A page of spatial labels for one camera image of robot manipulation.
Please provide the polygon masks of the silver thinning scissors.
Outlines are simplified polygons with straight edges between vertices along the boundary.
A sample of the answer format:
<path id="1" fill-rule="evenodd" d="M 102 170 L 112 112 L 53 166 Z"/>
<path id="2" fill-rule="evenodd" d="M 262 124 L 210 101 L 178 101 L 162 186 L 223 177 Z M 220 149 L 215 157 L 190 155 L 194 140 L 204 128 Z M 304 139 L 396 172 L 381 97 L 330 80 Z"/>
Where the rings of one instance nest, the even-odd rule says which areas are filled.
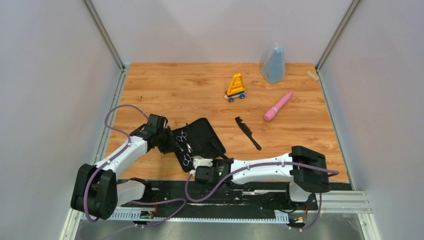
<path id="1" fill-rule="evenodd" d="M 180 135 L 178 135 L 175 139 L 178 142 L 185 143 L 186 147 L 187 147 L 187 151 L 189 153 L 192 153 L 193 149 L 192 149 L 191 145 L 188 143 L 187 137 L 188 137 L 187 133 L 185 133 L 183 130 L 181 130 Z"/>

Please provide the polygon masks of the silver hair scissors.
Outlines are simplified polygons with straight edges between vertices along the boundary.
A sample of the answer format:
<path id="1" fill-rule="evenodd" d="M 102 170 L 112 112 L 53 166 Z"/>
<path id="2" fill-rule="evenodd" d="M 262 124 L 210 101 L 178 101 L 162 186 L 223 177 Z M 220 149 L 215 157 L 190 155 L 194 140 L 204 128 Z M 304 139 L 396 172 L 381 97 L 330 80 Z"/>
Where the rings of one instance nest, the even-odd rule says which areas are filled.
<path id="1" fill-rule="evenodd" d="M 194 157 L 186 153 L 183 157 L 183 166 L 186 166 L 186 167 L 190 166 L 193 164 L 193 162 L 194 162 Z"/>

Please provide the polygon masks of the black zippered tool case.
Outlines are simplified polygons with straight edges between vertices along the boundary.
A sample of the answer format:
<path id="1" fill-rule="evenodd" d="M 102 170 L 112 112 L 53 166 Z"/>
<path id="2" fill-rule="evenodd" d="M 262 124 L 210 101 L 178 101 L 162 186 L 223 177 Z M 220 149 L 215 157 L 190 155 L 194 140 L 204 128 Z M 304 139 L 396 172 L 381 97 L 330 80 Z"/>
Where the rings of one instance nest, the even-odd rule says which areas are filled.
<path id="1" fill-rule="evenodd" d="M 176 137 L 181 134 L 181 130 L 187 133 L 188 143 L 191 145 L 192 153 L 188 152 L 185 142 L 178 142 Z M 184 127 L 172 130 L 172 135 L 175 139 L 176 150 L 175 155 L 184 172 L 193 170 L 193 165 L 183 166 L 183 159 L 185 154 L 191 156 L 201 156 L 205 159 L 224 158 L 226 156 L 226 149 L 214 131 L 209 120 L 201 117 Z"/>

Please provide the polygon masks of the black handled comb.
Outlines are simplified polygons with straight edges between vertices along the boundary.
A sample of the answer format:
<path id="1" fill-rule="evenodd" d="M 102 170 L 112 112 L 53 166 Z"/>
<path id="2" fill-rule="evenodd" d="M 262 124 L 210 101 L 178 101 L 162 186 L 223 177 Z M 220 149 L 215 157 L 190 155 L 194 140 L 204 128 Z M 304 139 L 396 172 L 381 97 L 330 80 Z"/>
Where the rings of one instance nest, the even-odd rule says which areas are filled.
<path id="1" fill-rule="evenodd" d="M 250 139 L 250 141 L 253 143 L 255 148 L 258 151 L 262 150 L 262 147 L 258 144 L 258 142 L 253 138 L 253 132 L 251 129 L 247 126 L 246 123 L 243 122 L 243 119 L 240 116 L 237 116 L 234 118 L 236 124 L 238 127 L 242 130 L 242 132 Z"/>

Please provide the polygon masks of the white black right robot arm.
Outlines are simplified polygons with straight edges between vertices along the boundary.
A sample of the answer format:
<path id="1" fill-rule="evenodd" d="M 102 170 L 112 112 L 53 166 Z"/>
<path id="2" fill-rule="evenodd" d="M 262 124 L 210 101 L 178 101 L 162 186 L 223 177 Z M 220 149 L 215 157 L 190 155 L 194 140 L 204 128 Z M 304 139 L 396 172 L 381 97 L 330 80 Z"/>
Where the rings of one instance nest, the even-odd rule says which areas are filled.
<path id="1" fill-rule="evenodd" d="M 327 169 L 325 155 L 300 145 L 293 146 L 291 152 L 283 155 L 257 160 L 196 156 L 193 159 L 193 167 L 190 175 L 196 182 L 214 186 L 210 193 L 199 199 L 200 202 L 211 197 L 224 183 L 245 185 L 252 182 L 288 180 L 285 201 L 292 209 L 301 207 L 310 194 L 329 192 L 329 178 L 338 175 L 338 171 Z"/>

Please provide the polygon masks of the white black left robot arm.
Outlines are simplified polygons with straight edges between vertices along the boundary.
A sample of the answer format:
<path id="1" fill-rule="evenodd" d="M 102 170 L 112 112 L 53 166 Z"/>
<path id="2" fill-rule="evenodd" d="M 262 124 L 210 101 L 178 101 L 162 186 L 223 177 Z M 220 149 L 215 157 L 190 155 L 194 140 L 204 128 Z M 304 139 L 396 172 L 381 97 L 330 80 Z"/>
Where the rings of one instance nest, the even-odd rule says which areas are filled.
<path id="1" fill-rule="evenodd" d="M 150 114 L 146 123 L 126 137 L 109 156 L 96 164 L 85 163 L 77 171 L 70 207 L 85 213 L 91 222 L 108 219 L 116 207 L 131 201 L 149 206 L 153 193 L 144 180 L 135 178 L 118 183 L 118 178 L 151 149 L 169 153 L 175 146 L 168 119 L 156 114 Z"/>

